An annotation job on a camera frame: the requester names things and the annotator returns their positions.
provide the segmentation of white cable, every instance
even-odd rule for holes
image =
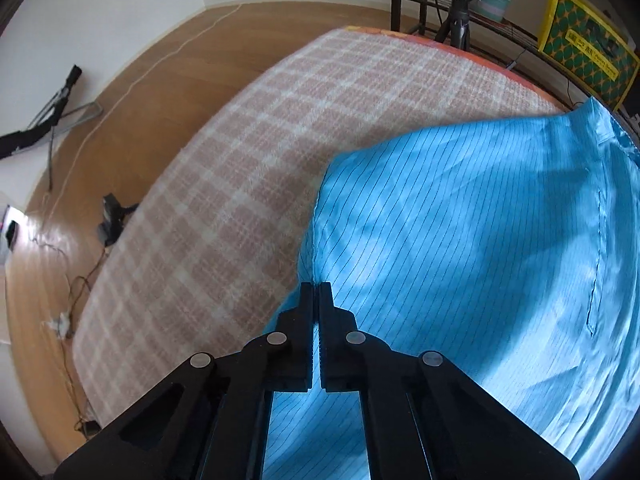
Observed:
[[[209,32],[212,28],[214,28],[219,22],[221,22],[222,20],[224,20],[225,18],[228,18],[229,16],[231,16],[233,13],[238,12],[238,10],[240,9],[240,7],[242,7],[242,4],[238,5],[234,10],[232,10],[231,12],[226,13],[224,16],[220,16],[215,22],[213,22],[212,25],[209,25],[209,27],[204,28],[203,30],[201,30],[198,34],[196,34],[195,36],[193,36],[192,38],[189,38],[188,40],[186,40],[183,44],[181,44],[181,46],[179,46],[176,50],[166,54],[165,56],[162,56],[160,59],[158,59],[155,63],[153,63],[153,65],[151,65],[151,67],[149,67],[149,69],[146,70],[145,73],[143,73],[143,75],[141,75],[138,79],[136,79],[133,83],[131,83],[131,85],[129,86],[129,88],[127,89],[126,92],[124,92],[124,94],[115,102],[115,104],[113,105],[113,107],[111,107],[111,109],[105,113],[102,118],[100,119],[100,121],[98,122],[98,124],[95,125],[94,129],[91,130],[86,137],[82,140],[82,143],[80,144],[80,146],[78,147],[78,151],[76,152],[76,156],[74,157],[74,160],[71,163],[71,166],[69,167],[69,170],[66,174],[65,180],[62,183],[62,187],[60,188],[60,192],[58,193],[58,197],[56,198],[56,201],[53,203],[53,206],[51,207],[49,213],[47,214],[47,217],[43,220],[41,226],[40,226],[40,230],[42,231],[44,229],[44,226],[47,224],[47,222],[49,221],[49,219],[51,218],[51,216],[53,215],[53,212],[56,210],[56,207],[58,206],[58,202],[60,202],[60,199],[62,198],[62,196],[65,193],[66,190],[66,185],[68,184],[69,181],[69,177],[71,176],[71,173],[73,172],[76,163],[78,162],[78,158],[80,157],[80,153],[82,152],[82,149],[84,148],[84,145],[89,141],[89,139],[91,138],[91,136],[95,133],[95,131],[100,128],[100,126],[102,126],[102,124],[104,123],[104,121],[106,121],[109,116],[111,115],[111,113],[113,113],[113,111],[120,105],[121,102],[124,101],[125,97],[127,97],[129,95],[129,93],[131,92],[131,90],[133,89],[133,87],[135,85],[137,85],[140,81],[142,81],[147,75],[149,75],[149,73],[156,67],[158,66],[160,63],[162,63],[164,60],[169,59],[171,56],[175,56],[176,54],[178,54],[185,46],[187,46],[189,43],[191,43],[191,41],[197,40],[200,36],[202,36],[203,34],[205,34],[206,32]]]

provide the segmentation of pink plaid blanket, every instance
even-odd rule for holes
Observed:
[[[98,420],[191,354],[260,334],[296,284],[334,155],[424,126],[559,111],[485,60],[378,30],[334,30],[278,63],[176,156],[106,262],[73,346]]]

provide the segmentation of teal container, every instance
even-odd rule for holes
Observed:
[[[476,14],[500,23],[510,2],[511,0],[471,0],[469,9]]]

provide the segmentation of blue fabric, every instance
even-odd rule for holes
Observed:
[[[395,350],[441,351],[587,479],[640,406],[639,161],[594,99],[345,153],[300,281]],[[357,394],[324,393],[316,360],[308,394],[276,395],[264,478],[368,477]]]

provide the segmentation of round metal rivet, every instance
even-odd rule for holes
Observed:
[[[209,354],[199,353],[191,356],[189,362],[194,368],[204,368],[206,366],[209,366],[209,363],[211,362],[211,356]]]
[[[366,337],[362,332],[349,332],[347,334],[347,343],[352,345],[360,345],[364,343]]]
[[[422,362],[427,366],[440,366],[442,364],[442,355],[438,352],[425,352],[422,356]]]
[[[267,343],[270,345],[281,345],[287,341],[287,335],[282,332],[271,332],[267,336]]]

